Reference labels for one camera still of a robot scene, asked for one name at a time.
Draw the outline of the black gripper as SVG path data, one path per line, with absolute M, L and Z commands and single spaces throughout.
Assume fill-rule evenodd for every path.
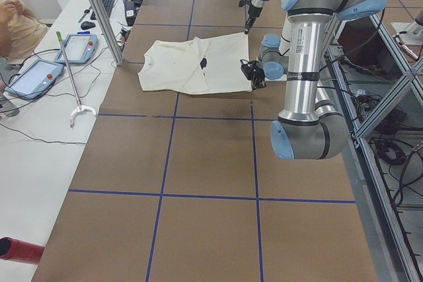
M 241 59 L 241 71 L 248 81 L 251 83 L 251 89 L 256 90 L 260 88 L 265 88 L 265 74 L 264 71 L 258 66 L 256 60 L 247 61 Z
M 260 16 L 263 8 L 263 2 L 259 1 L 258 3 L 251 2 L 249 4 L 249 10 L 248 10 L 248 19 L 247 19 L 247 25 L 245 26 L 244 34 L 249 34 L 250 28 L 252 28 L 255 20 Z

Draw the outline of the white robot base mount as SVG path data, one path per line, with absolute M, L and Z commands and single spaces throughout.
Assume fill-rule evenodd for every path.
M 324 55 L 328 47 L 333 43 L 336 33 L 340 28 L 341 22 L 337 18 L 337 14 L 334 13 L 332 18 L 326 23 L 323 43 L 322 43 L 322 54 Z

